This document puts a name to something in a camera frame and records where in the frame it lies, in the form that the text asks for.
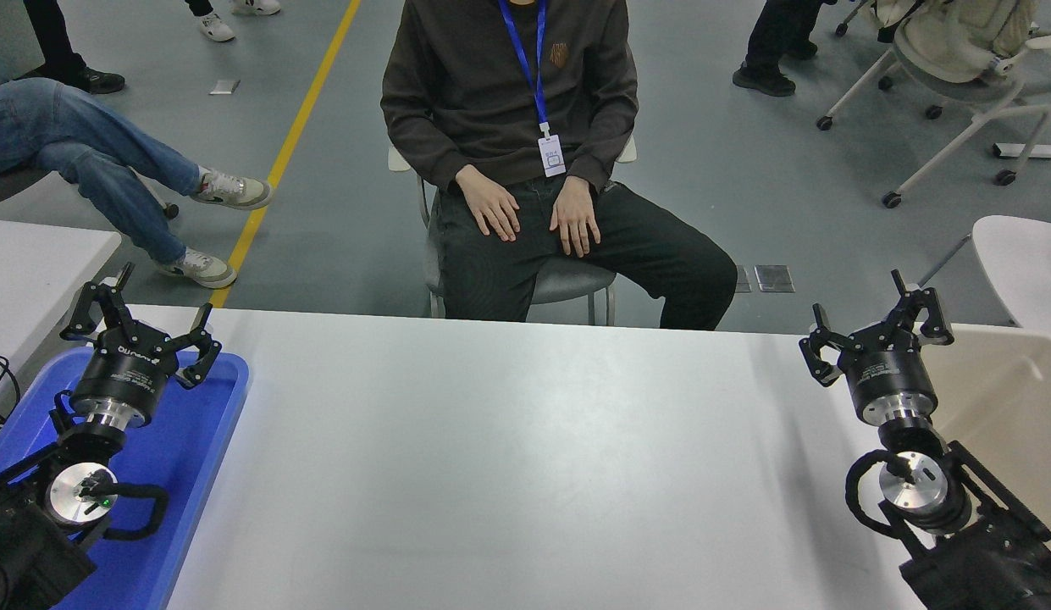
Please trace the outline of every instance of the sweatshirt logo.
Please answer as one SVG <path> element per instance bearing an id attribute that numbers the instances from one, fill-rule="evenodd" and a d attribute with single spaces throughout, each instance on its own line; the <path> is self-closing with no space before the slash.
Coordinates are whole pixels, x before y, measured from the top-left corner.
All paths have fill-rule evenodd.
<path id="1" fill-rule="evenodd" d="M 571 58 L 571 50 L 566 46 L 566 42 L 552 43 L 552 52 L 548 54 L 549 61 L 552 61 L 557 68 L 562 68 L 566 65 L 566 59 L 569 58 Z"/>

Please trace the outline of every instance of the person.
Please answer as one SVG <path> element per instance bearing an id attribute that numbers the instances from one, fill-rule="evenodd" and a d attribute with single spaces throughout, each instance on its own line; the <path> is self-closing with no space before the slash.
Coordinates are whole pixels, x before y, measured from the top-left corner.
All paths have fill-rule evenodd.
<path id="1" fill-rule="evenodd" d="M 523 321 L 560 251 L 664 297 L 661 327 L 722 319 L 729 256 L 610 179 L 638 111 L 628 27 L 625 0 L 405 1 L 382 109 L 437 186 L 448 317 Z"/>
<path id="2" fill-rule="evenodd" d="M 44 65 L 35 70 L 40 77 L 53 78 L 89 94 L 114 94 L 126 86 L 121 75 L 92 69 L 85 64 L 84 58 L 73 52 L 58 0 L 24 0 L 24 8 L 44 55 Z"/>
<path id="3" fill-rule="evenodd" d="M 823 4 L 838 0 L 765 0 L 755 28 L 747 40 L 747 57 L 731 74 L 731 84 L 758 89 L 776 98 L 796 93 L 796 82 L 781 73 L 782 55 L 807 61 L 819 52 L 811 30 Z"/>
<path id="4" fill-rule="evenodd" d="M 230 285 L 235 269 L 172 236 L 133 170 L 194 201 L 243 211 L 273 195 L 264 181 L 199 166 L 88 94 L 47 78 L 0 85 L 0 174 L 23 165 L 58 171 L 161 271 L 205 288 Z"/>
<path id="5" fill-rule="evenodd" d="M 212 9 L 210 0 L 185 0 L 185 3 L 198 19 L 198 29 L 206 38 L 214 42 L 235 38 L 235 32 Z M 277 0 L 231 0 L 231 12 L 241 16 L 274 16 L 281 12 L 281 3 Z"/>

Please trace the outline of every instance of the white sneaker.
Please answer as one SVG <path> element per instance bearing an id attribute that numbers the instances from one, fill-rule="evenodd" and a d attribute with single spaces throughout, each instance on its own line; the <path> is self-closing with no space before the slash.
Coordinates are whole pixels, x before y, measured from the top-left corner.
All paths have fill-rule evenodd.
<path id="1" fill-rule="evenodd" d="M 198 17 L 198 29 L 214 42 L 227 42 L 235 38 L 235 32 L 231 32 L 227 23 L 221 20 L 221 16 L 210 13 L 204 17 Z"/>
<path id="2" fill-rule="evenodd" d="M 256 178 L 230 177 L 210 169 L 201 177 L 201 190 L 189 198 L 201 203 L 249 211 L 269 205 L 272 201 L 272 186 Z"/>
<path id="3" fill-rule="evenodd" d="M 157 263 L 160 272 L 177 278 L 189 278 L 205 288 L 224 288 L 239 277 L 234 267 L 214 256 L 188 247 L 179 260 L 170 265 Z"/>
<path id="4" fill-rule="evenodd" d="M 273 16 L 281 12 L 276 0 L 231 0 L 231 12 L 240 16 Z"/>

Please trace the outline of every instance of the robotic arm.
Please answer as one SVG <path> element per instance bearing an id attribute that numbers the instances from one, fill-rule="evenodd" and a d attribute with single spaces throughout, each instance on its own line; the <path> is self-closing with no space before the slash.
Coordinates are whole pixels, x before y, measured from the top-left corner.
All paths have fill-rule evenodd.
<path id="1" fill-rule="evenodd" d="M 885 447 L 849 469 L 846 504 L 861 524 L 905 545 L 912 560 L 901 575 L 929 610 L 1051 610 L 1050 530 L 961 443 L 944 443 L 932 428 L 939 399 L 921 347 L 954 341 L 935 289 L 908 289 L 897 270 L 892 277 L 901 298 L 882 323 L 839 334 L 816 304 L 815 328 L 800 340 L 811 377 L 829 386 L 844 374 L 857 416 L 877 426 Z M 823 347 L 839 351 L 838 364 L 822 359 Z M 859 482 L 875 464 L 884 464 L 886 524 L 859 502 Z M 935 535 L 934 547 L 912 528 Z"/>
<path id="2" fill-rule="evenodd" d="M 208 304 L 181 337 L 133 320 L 121 293 L 132 269 L 126 263 L 114 288 L 92 282 L 81 288 L 60 337 L 90 341 L 94 352 L 75 390 L 55 396 L 58 439 L 0 472 L 0 610 L 53 607 L 96 570 L 86 555 L 92 544 L 142 540 L 163 522 L 168 492 L 121 483 L 107 464 L 122 451 L 127 428 L 152 421 L 168 379 L 185 389 L 200 385 L 221 344 L 205 329 Z M 106 325 L 96 338 L 89 338 L 98 323 L 92 305 Z M 180 369 L 177 352 L 190 346 L 198 360 Z M 152 501 L 141 529 L 110 527 L 108 512 L 119 497 Z"/>

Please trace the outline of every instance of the yellow floor line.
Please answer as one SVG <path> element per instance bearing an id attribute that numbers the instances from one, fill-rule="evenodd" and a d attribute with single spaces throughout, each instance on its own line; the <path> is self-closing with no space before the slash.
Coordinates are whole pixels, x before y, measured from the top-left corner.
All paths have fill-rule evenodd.
<path id="1" fill-rule="evenodd" d="M 325 49 L 323 62 L 318 66 L 318 73 L 315 74 L 315 80 L 311 83 L 308 96 L 304 98 L 303 105 L 301 105 L 300 111 L 292 123 L 292 128 L 289 128 L 288 137 L 285 138 L 285 144 L 281 147 L 281 151 L 276 155 L 276 161 L 273 162 L 272 169 L 269 171 L 268 180 L 270 185 L 276 186 L 281 184 L 281 179 L 285 176 L 285 169 L 288 168 L 288 162 L 292 160 L 292 154 L 295 151 L 295 144 L 300 142 L 300 136 L 303 135 L 303 129 L 308 124 L 308 119 L 311 119 L 311 111 L 315 107 L 315 102 L 318 101 L 321 89 L 323 89 L 323 85 L 325 84 L 325 78 L 329 76 L 329 70 L 333 66 L 336 54 L 341 50 L 341 43 L 344 42 L 344 36 L 348 34 L 351 21 L 355 18 L 355 12 L 358 9 L 359 0 L 351 0 L 348 11 L 344 13 L 341 24 L 336 28 L 336 34 L 333 35 L 333 40 L 329 43 L 328 49 Z M 235 242 L 235 247 L 231 250 L 231 256 L 228 258 L 228 263 L 231 263 L 231 266 L 235 267 L 235 270 L 239 270 L 243 266 L 243 260 L 246 260 L 246 253 L 250 250 L 251 243 L 254 241 L 254 236 L 262 225 L 262 219 L 265 218 L 267 209 L 268 207 L 263 207 L 262 209 L 257 209 L 257 211 L 252 211 L 247 217 L 246 224 L 243 225 L 243 232 L 240 233 L 239 241 Z M 212 307 L 224 307 L 224 301 L 228 300 L 228 294 L 231 294 L 231 286 L 214 289 L 208 302 L 212 304 Z"/>

